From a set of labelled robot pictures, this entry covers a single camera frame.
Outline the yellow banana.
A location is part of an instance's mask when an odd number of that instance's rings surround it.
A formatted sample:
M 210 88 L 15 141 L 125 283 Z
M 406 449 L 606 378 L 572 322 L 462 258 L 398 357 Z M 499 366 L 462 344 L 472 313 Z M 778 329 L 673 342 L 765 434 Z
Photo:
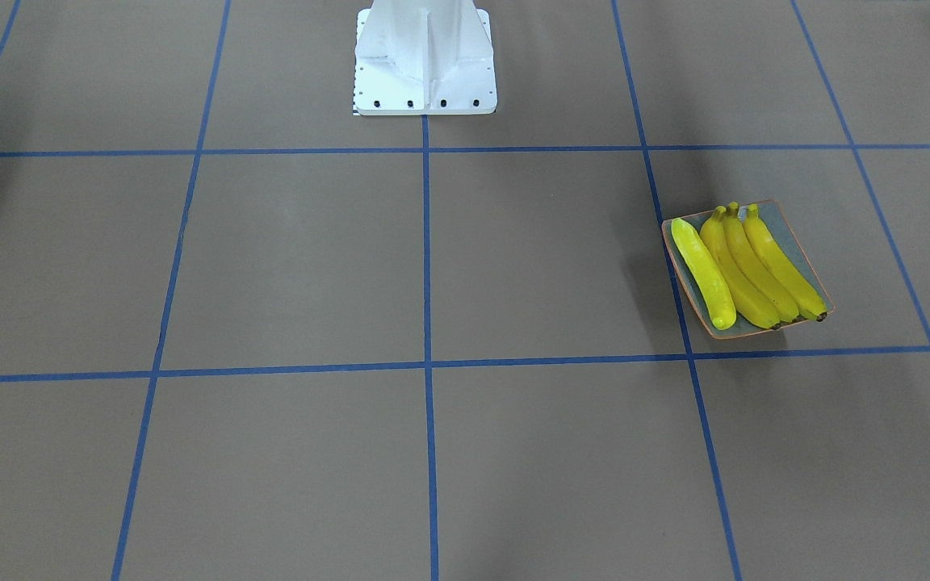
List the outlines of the yellow banana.
M 733 327 L 737 321 L 733 295 L 715 257 L 702 241 L 697 229 L 686 220 L 673 219 L 669 224 L 669 235 L 702 295 L 712 327 L 716 330 Z
M 768 272 L 763 262 L 754 253 L 743 224 L 739 220 L 738 203 L 728 203 L 726 216 L 723 218 L 723 229 L 727 249 L 730 250 L 731 257 L 746 279 L 771 302 L 783 324 L 793 323 L 800 316 L 797 302 L 793 295 Z
M 728 286 L 735 311 L 758 328 L 777 328 L 780 316 L 773 303 L 750 281 L 731 256 L 726 242 L 723 218 L 727 210 L 717 206 L 702 224 L 700 236 L 707 246 Z
M 829 314 L 822 295 L 805 279 L 802 272 L 787 257 L 772 235 L 768 225 L 760 217 L 760 208 L 749 203 L 743 220 L 745 236 L 752 250 L 764 267 L 778 280 L 798 305 L 798 312 L 805 320 L 823 321 Z

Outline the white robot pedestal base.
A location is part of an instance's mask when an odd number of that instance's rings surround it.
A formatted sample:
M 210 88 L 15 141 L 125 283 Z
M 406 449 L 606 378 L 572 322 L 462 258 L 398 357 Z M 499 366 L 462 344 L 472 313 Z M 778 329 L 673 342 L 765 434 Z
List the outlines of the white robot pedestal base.
M 374 1 L 355 19 L 355 115 L 490 115 L 490 15 L 472 1 Z

